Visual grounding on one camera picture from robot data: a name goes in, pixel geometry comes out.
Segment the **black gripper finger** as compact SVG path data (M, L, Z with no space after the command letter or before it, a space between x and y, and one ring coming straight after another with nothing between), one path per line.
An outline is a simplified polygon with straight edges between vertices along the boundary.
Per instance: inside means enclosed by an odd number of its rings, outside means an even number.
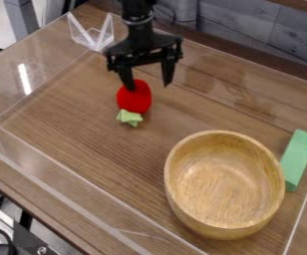
M167 58L161 62L163 83L168 86L172 83L175 75L175 57Z
M120 65L118 66L118 74L124 85L127 86L128 90L133 92L136 90L136 81L133 75L133 68L131 66Z

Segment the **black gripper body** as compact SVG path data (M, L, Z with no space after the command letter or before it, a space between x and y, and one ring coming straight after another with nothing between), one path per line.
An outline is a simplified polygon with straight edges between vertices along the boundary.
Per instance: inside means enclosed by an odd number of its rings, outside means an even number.
M127 37L105 51L108 69L117 71L120 66L136 67L153 63L176 63L183 58L183 38L176 35L155 33L139 40Z

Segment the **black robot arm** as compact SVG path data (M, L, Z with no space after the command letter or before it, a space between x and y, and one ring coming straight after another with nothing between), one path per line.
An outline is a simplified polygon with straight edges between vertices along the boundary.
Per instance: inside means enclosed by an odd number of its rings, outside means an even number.
M127 89L137 89L133 68L155 63L161 64L163 84L172 83L175 65L183 58L183 38L155 31L156 0L120 0L123 21L129 34L125 40L105 51L108 69L114 71Z

